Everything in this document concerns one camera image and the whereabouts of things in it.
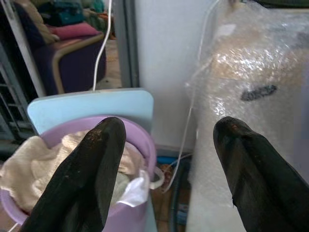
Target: white wall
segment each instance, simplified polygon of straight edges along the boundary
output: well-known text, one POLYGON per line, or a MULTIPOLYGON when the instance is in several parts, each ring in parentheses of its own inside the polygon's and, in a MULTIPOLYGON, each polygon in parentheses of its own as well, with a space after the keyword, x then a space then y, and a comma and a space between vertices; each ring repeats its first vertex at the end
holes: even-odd
MULTIPOLYGON (((213 0, 135 0, 140 84, 154 96, 153 137, 179 148, 189 108, 184 85, 194 72, 204 16, 213 0)), ((193 148, 191 122, 185 147, 193 148)))

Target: cream cloth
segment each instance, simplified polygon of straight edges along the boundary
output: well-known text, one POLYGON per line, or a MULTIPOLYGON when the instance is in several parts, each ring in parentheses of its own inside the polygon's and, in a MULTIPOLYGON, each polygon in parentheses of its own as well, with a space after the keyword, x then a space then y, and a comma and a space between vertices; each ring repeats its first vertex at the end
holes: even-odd
MULTIPOLYGON (((51 149, 40 137, 29 138, 0 170, 1 189, 9 191, 21 209, 31 212, 60 163, 75 149, 87 132, 88 130, 68 134, 62 138, 60 144, 51 149)), ((126 142, 119 172, 128 177, 117 175, 115 186, 121 188, 114 188, 113 202, 121 197, 129 180, 139 175, 140 169, 145 169, 142 154, 134 145, 126 142)))

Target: wrapped object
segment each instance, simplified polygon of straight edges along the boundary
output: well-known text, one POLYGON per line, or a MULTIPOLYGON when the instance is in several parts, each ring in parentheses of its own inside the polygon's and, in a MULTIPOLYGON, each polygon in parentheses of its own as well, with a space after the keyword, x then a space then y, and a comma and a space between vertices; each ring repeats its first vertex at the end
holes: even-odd
POLYGON ((189 86, 198 138, 191 181, 211 206, 232 207, 232 195, 212 133, 224 116, 245 121, 293 165, 294 115, 309 54, 309 15, 250 3, 223 20, 200 58, 189 86))

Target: lavender plastic basin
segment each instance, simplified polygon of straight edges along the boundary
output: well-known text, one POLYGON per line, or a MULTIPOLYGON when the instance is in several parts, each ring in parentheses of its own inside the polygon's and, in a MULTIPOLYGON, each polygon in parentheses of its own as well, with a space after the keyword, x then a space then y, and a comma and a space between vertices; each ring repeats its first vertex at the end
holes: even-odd
MULTIPOLYGON (((101 120, 109 116, 92 116, 72 120, 60 124, 41 135, 41 138, 49 147, 53 147, 61 142, 61 138, 69 133, 84 131, 95 127, 101 120)), ((156 163, 156 149, 154 142, 148 132, 140 125, 120 118, 126 128, 126 140, 133 144, 144 156, 148 173, 152 179, 154 176, 154 168, 156 163)), ((14 200, 10 197, 8 191, 0 192, 3 208, 8 215, 17 223, 22 225, 28 217, 22 210, 18 208, 14 200)), ((137 207, 118 203, 110 207, 108 218, 105 224, 104 232, 144 232, 146 217, 146 204, 137 207)))

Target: pink cushion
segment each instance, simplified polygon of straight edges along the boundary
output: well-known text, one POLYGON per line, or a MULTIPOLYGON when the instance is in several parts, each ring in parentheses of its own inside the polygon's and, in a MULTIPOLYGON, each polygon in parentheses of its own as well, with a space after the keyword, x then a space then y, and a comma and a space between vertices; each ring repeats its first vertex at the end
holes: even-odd
POLYGON ((79 36, 100 34, 99 31, 97 31, 87 23, 79 23, 63 27, 49 27, 49 30, 52 34, 57 35, 60 40, 72 39, 79 36))

